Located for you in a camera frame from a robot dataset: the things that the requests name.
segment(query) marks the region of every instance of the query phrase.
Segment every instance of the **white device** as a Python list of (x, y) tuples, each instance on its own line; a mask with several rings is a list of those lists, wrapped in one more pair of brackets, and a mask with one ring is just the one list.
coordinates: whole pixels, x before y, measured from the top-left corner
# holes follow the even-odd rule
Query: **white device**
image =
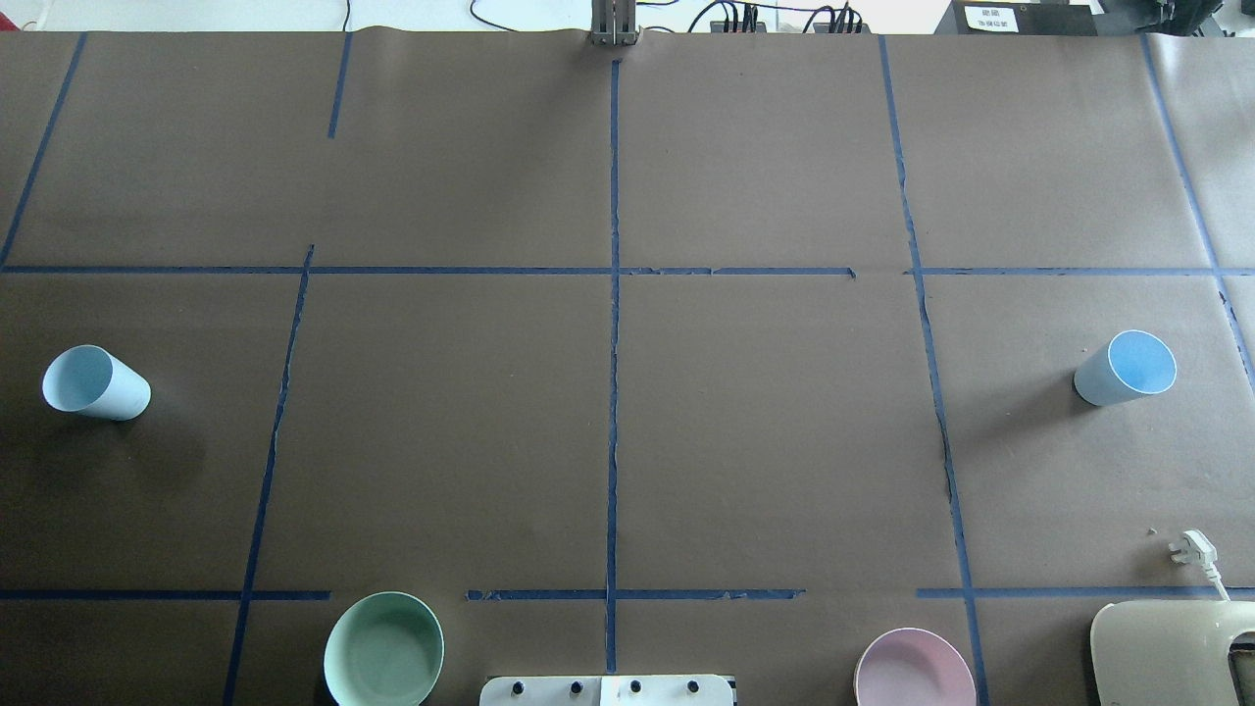
[(1230, 601), (1216, 548), (1199, 530), (1168, 544), (1196, 564), (1220, 601), (1130, 601), (1089, 627), (1102, 706), (1255, 706), (1255, 603)]
[(735, 706), (735, 683), (717, 675), (496, 677), (479, 706)]

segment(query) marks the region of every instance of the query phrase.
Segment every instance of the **bowl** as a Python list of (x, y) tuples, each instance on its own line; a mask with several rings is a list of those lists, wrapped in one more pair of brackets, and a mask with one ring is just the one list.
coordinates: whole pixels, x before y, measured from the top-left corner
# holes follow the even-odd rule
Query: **bowl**
[(326, 640), (323, 675), (340, 706), (414, 706), (435, 686), (444, 633), (435, 613), (408, 593), (358, 601)]
[(899, 628), (872, 641), (855, 668), (858, 706), (974, 706), (968, 662), (940, 636)]

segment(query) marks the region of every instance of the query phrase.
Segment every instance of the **power plug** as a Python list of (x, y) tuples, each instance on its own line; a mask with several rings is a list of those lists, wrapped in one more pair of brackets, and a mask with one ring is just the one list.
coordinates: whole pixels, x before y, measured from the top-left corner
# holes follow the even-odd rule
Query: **power plug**
[(1185, 530), (1181, 539), (1168, 544), (1172, 552), (1172, 561), (1177, 564), (1197, 564), (1202, 567), (1202, 573), (1216, 587), (1221, 601), (1229, 601), (1229, 592), (1220, 581), (1220, 571), (1216, 569), (1216, 547), (1211, 544), (1207, 535), (1199, 530)]
[(1168, 544), (1168, 552), (1173, 552), (1172, 561), (1177, 564), (1206, 567), (1216, 563), (1216, 547), (1199, 530), (1181, 533), (1181, 540)]

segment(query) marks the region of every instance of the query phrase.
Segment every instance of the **paper cup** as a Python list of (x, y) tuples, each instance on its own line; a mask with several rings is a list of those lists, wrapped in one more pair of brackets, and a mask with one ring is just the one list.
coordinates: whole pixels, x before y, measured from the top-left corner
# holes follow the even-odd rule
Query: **paper cup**
[(99, 345), (75, 345), (44, 374), (44, 400), (61, 413), (127, 421), (148, 408), (152, 389)]
[(1073, 385), (1099, 408), (1166, 393), (1176, 382), (1172, 350), (1145, 330), (1126, 330), (1077, 369)]

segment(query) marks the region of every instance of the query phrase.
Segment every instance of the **light blue cup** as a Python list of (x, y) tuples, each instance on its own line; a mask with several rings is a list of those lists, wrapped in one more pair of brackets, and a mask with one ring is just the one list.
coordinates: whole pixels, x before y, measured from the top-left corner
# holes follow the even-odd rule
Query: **light blue cup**
[(340, 706), (415, 706), (444, 665), (444, 633), (425, 603), (395, 591), (345, 611), (323, 655), (326, 687)]
[(1104, 408), (1166, 393), (1176, 382), (1172, 350), (1145, 330), (1126, 330), (1077, 369), (1073, 385), (1086, 403)]
[(44, 400), (60, 413), (124, 423), (152, 400), (148, 381), (99, 345), (75, 345), (44, 372)]

